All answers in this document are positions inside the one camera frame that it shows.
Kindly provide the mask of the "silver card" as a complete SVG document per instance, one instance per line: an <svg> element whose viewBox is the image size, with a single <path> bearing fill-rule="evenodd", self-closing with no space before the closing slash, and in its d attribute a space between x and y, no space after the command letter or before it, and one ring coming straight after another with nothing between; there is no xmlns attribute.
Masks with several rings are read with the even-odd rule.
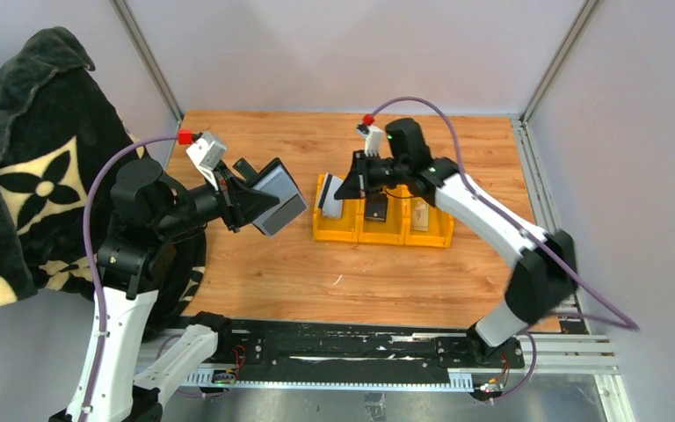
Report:
<svg viewBox="0 0 675 422"><path fill-rule="evenodd" d="M335 194L344 180L332 173L326 173L319 192L317 207L321 211L322 218L339 220L343 216L343 201L336 200Z"/></svg>

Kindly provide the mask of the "black leather card holder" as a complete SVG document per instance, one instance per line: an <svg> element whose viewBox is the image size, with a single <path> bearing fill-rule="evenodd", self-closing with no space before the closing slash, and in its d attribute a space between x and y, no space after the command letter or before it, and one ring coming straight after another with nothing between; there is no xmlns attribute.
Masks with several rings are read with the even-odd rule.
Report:
<svg viewBox="0 0 675 422"><path fill-rule="evenodd" d="M252 187L279 199L279 203L264 211L253 224L258 230L274 237L307 210L307 202L283 162L274 158L255 178Z"/></svg>

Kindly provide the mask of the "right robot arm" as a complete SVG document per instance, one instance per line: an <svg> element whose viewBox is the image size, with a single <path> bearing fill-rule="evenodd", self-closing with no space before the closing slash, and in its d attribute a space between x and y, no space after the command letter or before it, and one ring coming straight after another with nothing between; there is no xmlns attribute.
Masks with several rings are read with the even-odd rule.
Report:
<svg viewBox="0 0 675 422"><path fill-rule="evenodd" d="M382 188L404 186L472 229L512 269L502 301L468 329L467 355L488 367L509 338L537 324L577 289L575 246L563 230L548 232L487 194L449 157L435 157L412 118L378 128L367 116L356 127L363 149L334 194L357 200Z"/></svg>

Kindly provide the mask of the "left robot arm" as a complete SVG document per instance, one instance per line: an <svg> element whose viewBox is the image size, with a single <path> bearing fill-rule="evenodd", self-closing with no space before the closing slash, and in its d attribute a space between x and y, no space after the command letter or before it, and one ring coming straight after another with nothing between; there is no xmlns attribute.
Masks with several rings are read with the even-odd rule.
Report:
<svg viewBox="0 0 675 422"><path fill-rule="evenodd" d="M95 290L94 334L69 405L56 421L158 421L187 376L205 360L237 366L246 351L229 318L200 312L169 349L136 371L144 332L162 289L184 263L181 245L199 238L208 223L222 220L232 231L252 224L266 236L284 228L277 214L300 196L279 159L261 171L244 160L217 164L222 189L186 189L156 161L137 159L120 167L111 190L107 239L90 251Z"/></svg>

